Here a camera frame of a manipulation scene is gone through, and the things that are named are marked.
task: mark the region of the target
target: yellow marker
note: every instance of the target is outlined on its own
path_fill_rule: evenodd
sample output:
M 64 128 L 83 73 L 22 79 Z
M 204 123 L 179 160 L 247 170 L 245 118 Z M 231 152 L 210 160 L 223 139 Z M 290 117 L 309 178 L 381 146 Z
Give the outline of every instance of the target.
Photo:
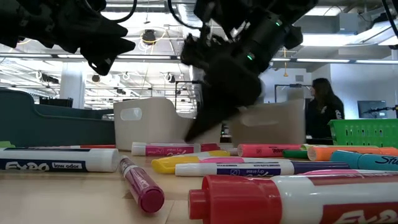
M 219 157 L 229 156 L 229 152 L 217 150 L 209 152 L 200 152 L 200 155 L 194 153 L 194 154 L 165 157 L 161 159 L 154 159 L 152 161 L 152 168 L 154 168 L 156 172 L 161 174 L 174 174 L 175 165 L 177 164 L 198 163 L 207 159 L 216 158 L 214 156 L 219 156 Z

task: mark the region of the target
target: pink marker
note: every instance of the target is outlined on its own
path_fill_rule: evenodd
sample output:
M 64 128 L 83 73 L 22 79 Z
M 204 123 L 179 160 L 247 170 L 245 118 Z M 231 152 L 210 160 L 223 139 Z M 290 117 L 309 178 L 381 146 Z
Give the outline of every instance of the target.
M 398 173 L 398 171 L 381 171 L 381 170 L 315 170 L 306 172 L 302 175 L 334 175 L 334 174 L 389 174 Z
M 122 156 L 120 167 L 138 206 L 147 213 L 159 211 L 164 203 L 163 190 L 127 156 Z
M 282 157 L 284 150 L 300 150 L 295 144 L 240 144 L 238 155 L 241 157 Z
M 189 153 L 208 152 L 219 150 L 217 144 L 166 144 L 166 143 L 142 143 L 132 144 L 133 156 L 176 156 Z

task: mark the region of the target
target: computer monitor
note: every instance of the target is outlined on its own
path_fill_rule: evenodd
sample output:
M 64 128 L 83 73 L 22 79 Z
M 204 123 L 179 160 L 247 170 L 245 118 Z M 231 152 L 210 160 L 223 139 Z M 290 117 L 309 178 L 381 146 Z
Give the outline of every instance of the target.
M 384 100 L 358 101 L 359 118 L 387 118 L 387 111 L 369 112 L 370 110 L 387 107 Z

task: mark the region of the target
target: table surface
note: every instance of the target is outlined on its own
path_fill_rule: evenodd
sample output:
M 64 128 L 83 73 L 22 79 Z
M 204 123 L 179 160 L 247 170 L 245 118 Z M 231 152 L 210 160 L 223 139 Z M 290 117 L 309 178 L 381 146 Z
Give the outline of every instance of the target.
M 120 170 L 115 173 L 0 173 L 0 224 L 193 224 L 188 191 L 200 189 L 202 177 L 158 174 L 156 157 L 132 157 L 163 189 L 165 203 L 156 214 L 143 214 Z

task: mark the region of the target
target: red marker cap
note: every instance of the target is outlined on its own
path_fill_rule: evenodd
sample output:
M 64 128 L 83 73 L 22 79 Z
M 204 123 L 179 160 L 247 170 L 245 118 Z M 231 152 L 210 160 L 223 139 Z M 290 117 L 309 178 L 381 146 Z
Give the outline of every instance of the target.
M 201 190 L 189 191 L 189 217 L 203 224 L 280 223 L 282 201 L 271 180 L 209 175 Z

